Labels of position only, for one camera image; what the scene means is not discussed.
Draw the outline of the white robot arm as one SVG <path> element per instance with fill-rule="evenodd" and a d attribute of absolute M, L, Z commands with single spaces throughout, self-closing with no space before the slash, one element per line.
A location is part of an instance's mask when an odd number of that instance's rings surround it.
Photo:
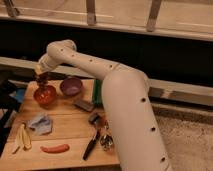
<path fill-rule="evenodd" d="M 41 75 L 62 63 L 102 81 L 102 102 L 122 171 L 173 171 L 148 97 L 149 81 L 144 72 L 79 53 L 71 40 L 50 43 L 35 72 Z"/>

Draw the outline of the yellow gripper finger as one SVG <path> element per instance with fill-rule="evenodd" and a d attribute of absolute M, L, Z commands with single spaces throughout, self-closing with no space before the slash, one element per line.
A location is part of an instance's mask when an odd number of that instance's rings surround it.
<path fill-rule="evenodd" d="M 40 67 L 39 65 L 36 65 L 36 66 L 35 66 L 35 73 L 36 73 L 37 75 L 43 74 L 43 71 L 41 70 L 41 67 Z"/>

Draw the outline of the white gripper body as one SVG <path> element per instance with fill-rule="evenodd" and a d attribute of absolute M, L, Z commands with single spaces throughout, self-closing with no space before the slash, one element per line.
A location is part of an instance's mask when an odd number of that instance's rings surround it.
<path fill-rule="evenodd" d="M 50 72 L 60 64 L 56 59 L 44 54 L 38 61 L 38 65 L 43 72 Z"/>

